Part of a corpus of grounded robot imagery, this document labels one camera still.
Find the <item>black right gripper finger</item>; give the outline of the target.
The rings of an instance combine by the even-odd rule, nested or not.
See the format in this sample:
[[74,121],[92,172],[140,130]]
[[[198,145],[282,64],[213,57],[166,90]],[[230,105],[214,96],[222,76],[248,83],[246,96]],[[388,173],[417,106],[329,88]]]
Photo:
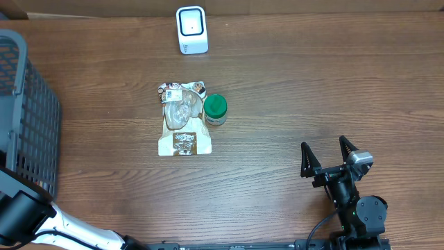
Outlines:
[[306,142],[301,143],[301,154],[300,175],[305,178],[314,177],[318,171],[322,170],[322,166]]
[[344,135],[339,137],[339,144],[341,147],[341,154],[344,162],[348,159],[348,156],[353,151],[358,150],[358,148],[353,143],[351,143]]

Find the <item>green lid jar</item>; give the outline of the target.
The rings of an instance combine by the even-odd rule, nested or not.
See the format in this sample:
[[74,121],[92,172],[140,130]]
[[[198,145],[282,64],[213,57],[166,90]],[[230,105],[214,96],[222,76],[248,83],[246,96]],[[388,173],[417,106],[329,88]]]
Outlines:
[[227,119],[228,103],[219,94],[209,95],[204,102],[205,121],[213,126],[220,126]]

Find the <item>clear snack bag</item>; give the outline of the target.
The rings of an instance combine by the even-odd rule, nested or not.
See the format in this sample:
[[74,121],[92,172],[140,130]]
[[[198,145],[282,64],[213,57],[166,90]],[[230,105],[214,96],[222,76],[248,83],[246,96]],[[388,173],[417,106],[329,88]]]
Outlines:
[[212,139],[205,125],[204,82],[163,83],[157,89],[162,104],[162,135],[159,156],[210,154]]

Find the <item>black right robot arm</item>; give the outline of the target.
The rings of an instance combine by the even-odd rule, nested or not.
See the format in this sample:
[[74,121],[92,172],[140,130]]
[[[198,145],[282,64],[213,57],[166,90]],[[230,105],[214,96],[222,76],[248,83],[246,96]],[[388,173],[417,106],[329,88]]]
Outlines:
[[311,240],[320,226],[337,216],[341,230],[330,234],[325,241],[327,249],[390,249],[388,240],[381,240],[385,232],[388,204],[379,196],[361,197],[356,186],[374,163],[369,151],[358,149],[345,136],[339,138],[343,163],[324,168],[306,142],[301,143],[301,170],[303,178],[313,178],[314,188],[324,188],[335,211],[311,230],[305,242]]

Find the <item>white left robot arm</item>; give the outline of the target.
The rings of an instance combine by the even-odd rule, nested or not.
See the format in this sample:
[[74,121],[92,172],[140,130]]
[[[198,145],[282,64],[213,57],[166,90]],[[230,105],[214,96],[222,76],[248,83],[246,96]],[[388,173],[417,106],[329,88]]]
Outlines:
[[147,249],[129,235],[100,229],[63,212],[42,187],[1,169],[1,248],[48,244],[63,249]]

